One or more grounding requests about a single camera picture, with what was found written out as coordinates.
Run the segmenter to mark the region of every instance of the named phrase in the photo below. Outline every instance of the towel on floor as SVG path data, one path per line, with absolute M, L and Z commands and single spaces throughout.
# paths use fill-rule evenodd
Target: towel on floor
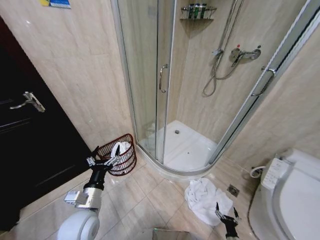
M 227 195 L 207 178 L 191 180 L 184 191 L 189 208 L 203 222 L 217 226 L 221 221 L 216 215 L 216 205 L 223 215 L 228 215 L 233 202 Z
M 130 148 L 131 144 L 127 141 L 123 141 L 123 142 L 118 141 L 111 150 L 112 158 L 116 156 L 116 151 L 118 146 L 120 146 L 120 154 L 123 154 L 125 153 L 125 151 L 127 151 Z

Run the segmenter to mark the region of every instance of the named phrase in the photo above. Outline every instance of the red wire basket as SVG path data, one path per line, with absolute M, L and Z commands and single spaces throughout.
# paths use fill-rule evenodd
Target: red wire basket
M 107 160 L 111 158 L 111 150 L 117 142 L 128 142 L 130 147 L 122 154 L 119 155 L 121 160 L 108 171 L 113 176 L 123 176 L 130 173 L 137 164 L 137 156 L 134 145 L 134 138 L 131 134 L 127 133 L 117 139 L 103 145 L 99 148 L 97 155 L 100 159 Z

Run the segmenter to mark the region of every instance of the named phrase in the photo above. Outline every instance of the floor drain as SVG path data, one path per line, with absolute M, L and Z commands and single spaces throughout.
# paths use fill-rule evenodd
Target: floor drain
M 229 185 L 229 187 L 228 187 L 228 189 L 227 189 L 227 191 L 229 192 L 229 193 L 231 193 L 233 196 L 235 196 L 235 197 L 237 197 L 238 196 L 238 194 L 239 194 L 239 189 L 238 188 L 236 188 L 235 186 L 233 186 L 233 185 Z

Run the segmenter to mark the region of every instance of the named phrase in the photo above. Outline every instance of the chrome handle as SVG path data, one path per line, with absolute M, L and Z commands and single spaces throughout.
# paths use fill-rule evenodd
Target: chrome handle
M 32 104 L 39 112 L 43 113 L 46 109 L 45 107 L 39 102 L 39 100 L 36 98 L 36 96 L 32 92 L 25 92 L 23 96 L 26 98 L 24 103 L 17 105 L 17 106 L 11 106 L 10 109 L 19 109 L 27 104 Z
M 266 82 L 266 84 L 264 85 L 264 87 L 262 88 L 260 93 L 257 93 L 257 94 L 256 93 L 252 93 L 251 96 L 258 97 L 258 96 L 261 96 L 262 94 L 264 94 L 264 92 L 267 90 L 268 86 L 270 85 L 270 83 L 272 82 L 272 80 L 274 79 L 274 77 L 277 74 L 277 71 L 272 69 L 272 68 L 268 68 L 267 72 L 271 72 L 272 76 L 268 79 L 268 81 Z
M 30 104 L 32 102 L 32 100 L 25 100 L 24 103 L 18 105 L 18 106 L 11 106 L 10 109 L 19 109 L 21 107 L 23 107 L 26 104 Z
M 159 90 L 163 94 L 166 92 L 166 90 L 162 89 L 162 72 L 164 69 L 167 69 L 167 68 L 168 68 L 168 64 L 165 64 L 160 69 Z

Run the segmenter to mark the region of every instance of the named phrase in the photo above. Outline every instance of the white toilet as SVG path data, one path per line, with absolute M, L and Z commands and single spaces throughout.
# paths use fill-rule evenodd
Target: white toilet
M 320 159 L 296 149 L 263 170 L 249 211 L 260 240 L 320 239 Z

